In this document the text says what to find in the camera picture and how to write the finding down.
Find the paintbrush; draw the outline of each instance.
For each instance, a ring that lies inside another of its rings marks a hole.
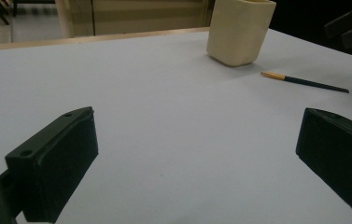
[[[297,84],[301,84],[301,85],[305,85],[305,86],[312,86],[312,87],[317,87],[317,88],[331,90],[331,91],[341,91],[341,92],[349,93],[349,90],[347,90],[347,89],[334,87],[334,86],[329,86],[329,85],[326,85],[326,84],[321,84],[321,83],[318,83],[318,82],[308,81],[308,80],[304,80],[304,79],[300,79],[300,78],[296,78],[296,77],[286,77],[284,75],[276,74],[276,73],[272,73],[272,72],[261,72],[260,74],[265,76],[265,77],[271,77],[271,78],[274,78],[274,79],[279,79],[279,80],[283,80],[283,81],[287,81],[287,82],[297,83]]]

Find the beige cup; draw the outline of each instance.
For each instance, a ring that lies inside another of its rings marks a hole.
[[[210,56],[229,66],[252,63],[275,12],[268,0],[217,0],[207,41]]]

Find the table edge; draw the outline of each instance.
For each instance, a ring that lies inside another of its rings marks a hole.
[[[20,48],[31,48],[31,47],[63,45],[63,44],[76,44],[76,43],[80,44],[80,43],[88,43],[88,42],[96,42],[96,41],[137,38],[137,37],[154,36],[154,35],[175,35],[175,34],[196,33],[196,32],[205,32],[208,30],[209,30],[209,27],[199,27],[199,28],[152,31],[152,32],[131,33],[131,34],[98,35],[98,36],[86,36],[86,37],[75,37],[75,38],[65,38],[65,39],[6,43],[6,44],[0,44],[0,49],[20,49]]]

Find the white table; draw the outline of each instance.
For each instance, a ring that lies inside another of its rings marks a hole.
[[[0,173],[13,148],[91,105],[100,154],[59,224],[352,224],[352,209],[295,154],[306,107],[352,119],[352,56],[269,31],[257,61],[231,68],[206,40],[0,50]]]

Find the ceramic cup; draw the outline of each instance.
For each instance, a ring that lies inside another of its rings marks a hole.
[[[217,0],[213,10],[207,52],[229,66],[252,63],[275,12],[268,0]]]

